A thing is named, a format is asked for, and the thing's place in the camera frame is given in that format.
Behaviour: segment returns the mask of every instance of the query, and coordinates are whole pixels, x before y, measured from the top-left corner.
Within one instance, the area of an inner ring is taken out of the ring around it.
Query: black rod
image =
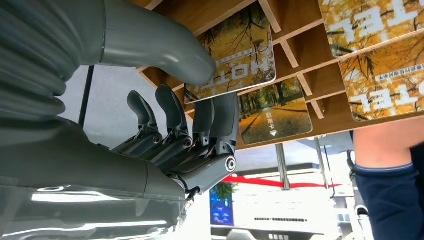
[[[94,65],[88,68],[87,80],[85,81],[84,96],[82,97],[81,112],[79,113],[78,124],[84,128],[86,122],[87,106],[89,105],[90,90],[93,82]]]

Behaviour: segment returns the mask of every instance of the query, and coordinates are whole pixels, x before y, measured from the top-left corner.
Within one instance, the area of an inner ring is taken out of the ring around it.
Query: tree-lined path image
[[[312,131],[305,98],[295,78],[244,94],[239,98],[239,130],[246,145]]]

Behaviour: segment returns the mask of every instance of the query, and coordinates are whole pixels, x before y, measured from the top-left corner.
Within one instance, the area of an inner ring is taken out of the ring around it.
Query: yellow autumn card
[[[424,111],[424,34],[340,62],[353,118]]]
[[[424,0],[319,0],[319,3],[335,57],[424,27]]]
[[[275,80],[271,27],[258,3],[234,14],[198,39],[216,61],[216,73],[207,84],[186,84],[185,103],[253,88]]]

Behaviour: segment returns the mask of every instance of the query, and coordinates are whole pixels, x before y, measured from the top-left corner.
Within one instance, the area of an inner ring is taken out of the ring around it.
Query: metal pole
[[[287,175],[287,165],[286,157],[284,156],[284,147],[282,143],[276,144],[275,148],[277,150],[277,159],[278,159],[278,171],[281,182],[284,183],[282,190],[290,190],[289,176]]]
[[[320,145],[320,140],[318,139],[318,137],[315,137],[315,148],[316,148],[316,154],[318,155],[319,166],[321,168],[321,174],[322,174],[322,178],[324,179],[325,188],[329,189],[330,186],[329,186],[329,182],[327,181],[326,167],[324,166],[323,154],[321,153],[321,145]]]
[[[87,106],[89,105],[90,90],[93,82],[94,65],[88,68],[87,80],[85,81],[84,95],[82,96],[81,112],[79,113],[78,124],[84,128],[86,122]]]

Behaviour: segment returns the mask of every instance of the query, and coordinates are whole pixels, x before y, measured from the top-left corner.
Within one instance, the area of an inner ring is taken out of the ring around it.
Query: navy sleeve
[[[418,174],[412,164],[395,170],[357,167],[356,183],[375,240],[424,240]]]

